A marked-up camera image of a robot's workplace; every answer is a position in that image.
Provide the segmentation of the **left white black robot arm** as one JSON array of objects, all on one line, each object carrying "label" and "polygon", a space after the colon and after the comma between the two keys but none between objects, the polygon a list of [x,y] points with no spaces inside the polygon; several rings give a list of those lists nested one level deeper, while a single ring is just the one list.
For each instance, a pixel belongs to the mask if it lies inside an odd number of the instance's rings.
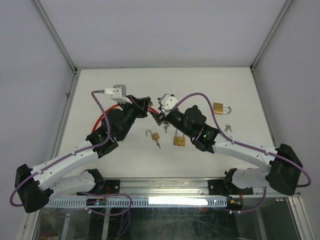
[{"label": "left white black robot arm", "polygon": [[14,191],[26,213],[42,209],[49,201],[69,194],[100,194],[105,179],[98,169],[87,169],[68,177],[76,168],[96,161],[119,146],[128,135],[136,119],[147,117],[151,98],[127,95],[117,101],[119,109],[103,114],[96,130],[70,151],[33,167],[19,166],[15,174]]}]

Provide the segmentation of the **small brass padlock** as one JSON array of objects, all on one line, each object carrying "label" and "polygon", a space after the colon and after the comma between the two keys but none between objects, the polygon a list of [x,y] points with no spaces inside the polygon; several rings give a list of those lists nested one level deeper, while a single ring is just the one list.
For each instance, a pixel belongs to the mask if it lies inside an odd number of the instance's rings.
[{"label": "small brass padlock", "polygon": [[157,141],[160,138],[160,136],[157,132],[153,133],[151,130],[146,130],[145,134],[146,134],[146,136],[148,136],[148,134],[150,134],[153,141]]}]

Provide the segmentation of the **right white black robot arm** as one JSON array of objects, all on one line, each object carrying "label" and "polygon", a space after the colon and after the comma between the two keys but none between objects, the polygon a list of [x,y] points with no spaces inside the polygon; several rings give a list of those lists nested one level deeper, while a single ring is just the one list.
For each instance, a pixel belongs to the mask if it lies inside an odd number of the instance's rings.
[{"label": "right white black robot arm", "polygon": [[283,195],[295,194],[303,165],[289,145],[237,144],[225,138],[217,128],[209,126],[197,105],[185,112],[175,109],[168,115],[154,113],[152,116],[158,125],[170,124],[188,136],[202,152],[227,155],[254,165],[251,169],[231,168],[225,172],[223,187],[226,192],[234,194],[240,189],[271,187]]}]

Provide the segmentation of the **long shackle brass padlock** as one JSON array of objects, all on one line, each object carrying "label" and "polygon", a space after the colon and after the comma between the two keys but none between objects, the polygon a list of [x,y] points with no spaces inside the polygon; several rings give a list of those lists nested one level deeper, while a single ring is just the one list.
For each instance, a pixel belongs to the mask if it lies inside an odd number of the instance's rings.
[{"label": "long shackle brass padlock", "polygon": [[178,136],[178,129],[175,129],[175,135],[173,138],[173,145],[177,147],[184,147],[186,145],[186,138],[185,134],[183,133],[182,136]]}]

